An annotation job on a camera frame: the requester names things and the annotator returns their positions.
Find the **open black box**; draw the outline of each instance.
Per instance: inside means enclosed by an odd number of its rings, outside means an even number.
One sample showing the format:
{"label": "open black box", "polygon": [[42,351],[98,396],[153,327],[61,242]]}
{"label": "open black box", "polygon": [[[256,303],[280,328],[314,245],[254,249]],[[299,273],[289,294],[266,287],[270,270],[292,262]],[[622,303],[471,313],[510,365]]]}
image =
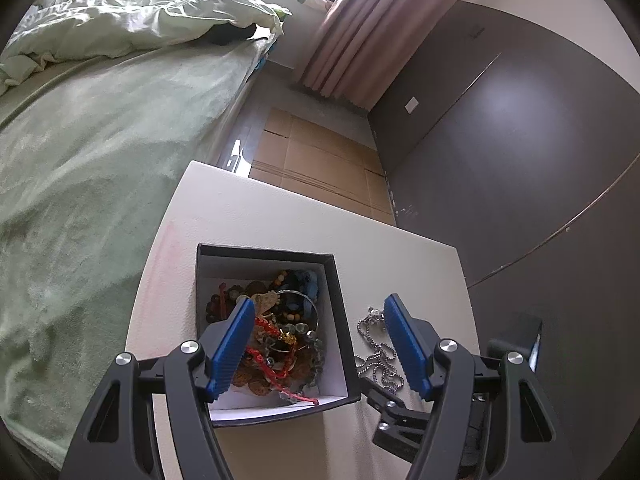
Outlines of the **open black box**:
{"label": "open black box", "polygon": [[349,325],[342,302],[338,272],[330,254],[293,253],[237,247],[198,245],[196,254],[196,330],[208,326],[206,306],[220,283],[247,285],[253,280],[271,282],[280,270],[314,270],[318,275],[318,337],[324,342],[325,361],[319,378],[319,406],[309,402],[288,404],[277,392],[254,396],[247,388],[231,386],[209,405],[215,428],[248,426],[324,412],[360,400]]}

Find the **white sticker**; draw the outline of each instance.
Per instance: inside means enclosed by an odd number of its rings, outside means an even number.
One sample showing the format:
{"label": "white sticker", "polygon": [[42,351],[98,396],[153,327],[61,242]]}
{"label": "white sticker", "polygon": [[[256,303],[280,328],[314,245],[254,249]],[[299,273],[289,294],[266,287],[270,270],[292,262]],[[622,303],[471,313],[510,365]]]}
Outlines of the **white sticker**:
{"label": "white sticker", "polygon": [[404,105],[404,109],[408,113],[411,113],[411,112],[413,112],[415,110],[415,107],[417,107],[418,104],[420,104],[418,102],[418,99],[416,99],[415,97],[412,97],[411,99],[409,99],[409,102]]}

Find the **metal chain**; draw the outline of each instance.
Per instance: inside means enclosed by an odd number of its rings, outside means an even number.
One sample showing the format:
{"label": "metal chain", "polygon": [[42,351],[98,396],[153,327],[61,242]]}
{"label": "metal chain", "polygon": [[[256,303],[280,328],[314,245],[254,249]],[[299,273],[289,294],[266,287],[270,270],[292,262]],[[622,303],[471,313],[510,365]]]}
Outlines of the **metal chain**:
{"label": "metal chain", "polygon": [[361,364],[356,364],[356,370],[358,376],[362,377],[369,370],[372,370],[373,382],[378,384],[377,371],[382,372],[380,382],[385,390],[390,391],[392,394],[396,394],[400,388],[404,386],[404,377],[398,373],[398,370],[391,364],[396,358],[396,351],[391,345],[386,343],[376,343],[369,329],[371,326],[379,325],[380,328],[385,331],[385,316],[381,310],[373,307],[369,307],[369,314],[362,318],[357,325],[358,333],[362,336],[367,345],[373,350],[373,354],[367,358],[354,356],[361,361]]}

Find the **curtain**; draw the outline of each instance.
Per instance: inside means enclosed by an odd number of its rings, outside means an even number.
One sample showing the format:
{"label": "curtain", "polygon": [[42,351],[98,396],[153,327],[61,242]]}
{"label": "curtain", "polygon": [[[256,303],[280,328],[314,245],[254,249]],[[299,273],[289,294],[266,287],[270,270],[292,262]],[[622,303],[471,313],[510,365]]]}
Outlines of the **curtain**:
{"label": "curtain", "polygon": [[371,110],[456,0],[336,0],[294,78]]}

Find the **blue gripper pad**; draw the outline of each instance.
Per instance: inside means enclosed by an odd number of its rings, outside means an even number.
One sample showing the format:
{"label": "blue gripper pad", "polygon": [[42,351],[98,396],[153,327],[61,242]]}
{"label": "blue gripper pad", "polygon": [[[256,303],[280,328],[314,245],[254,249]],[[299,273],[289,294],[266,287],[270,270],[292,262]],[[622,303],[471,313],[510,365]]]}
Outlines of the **blue gripper pad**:
{"label": "blue gripper pad", "polygon": [[386,331],[394,344],[409,387],[424,400],[430,400],[431,383],[427,377],[427,362],[431,349],[414,328],[411,315],[397,294],[386,298],[384,315]]}
{"label": "blue gripper pad", "polygon": [[211,359],[211,378],[206,389],[209,402],[216,400],[231,386],[231,379],[233,379],[240,359],[244,355],[246,343],[254,330],[254,302],[244,300],[240,308],[234,309],[231,317],[229,327]]}

